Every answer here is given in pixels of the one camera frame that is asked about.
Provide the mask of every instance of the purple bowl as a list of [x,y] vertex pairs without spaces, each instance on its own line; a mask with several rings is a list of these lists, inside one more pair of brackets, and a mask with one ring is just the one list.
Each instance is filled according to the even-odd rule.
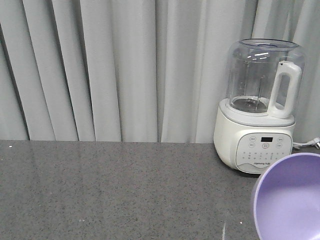
[[254,185],[251,210],[260,240],[320,240],[320,155],[271,165]]

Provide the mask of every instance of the brand logo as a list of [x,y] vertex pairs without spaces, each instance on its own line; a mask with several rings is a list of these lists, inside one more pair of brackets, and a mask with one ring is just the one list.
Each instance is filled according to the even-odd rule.
[[254,165],[270,165],[271,163],[270,162],[254,162],[253,163]]

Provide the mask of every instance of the blender jar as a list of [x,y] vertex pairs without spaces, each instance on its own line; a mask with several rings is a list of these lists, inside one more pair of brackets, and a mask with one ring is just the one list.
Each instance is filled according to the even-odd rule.
[[253,114],[284,119],[293,114],[305,67],[296,43],[244,39],[229,50],[228,103]]

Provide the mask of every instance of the power cord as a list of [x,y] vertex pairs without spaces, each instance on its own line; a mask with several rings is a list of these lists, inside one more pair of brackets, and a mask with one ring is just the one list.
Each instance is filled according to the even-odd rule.
[[299,143],[299,142],[294,142],[293,147],[295,149],[300,149],[308,146],[315,146],[317,149],[320,149],[320,137],[316,137],[311,141],[308,141],[306,143]]

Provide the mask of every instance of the speckled granite countertop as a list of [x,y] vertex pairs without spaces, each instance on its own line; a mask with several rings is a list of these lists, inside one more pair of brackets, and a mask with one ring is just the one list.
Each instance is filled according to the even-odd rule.
[[212,144],[0,141],[2,240],[257,240]]

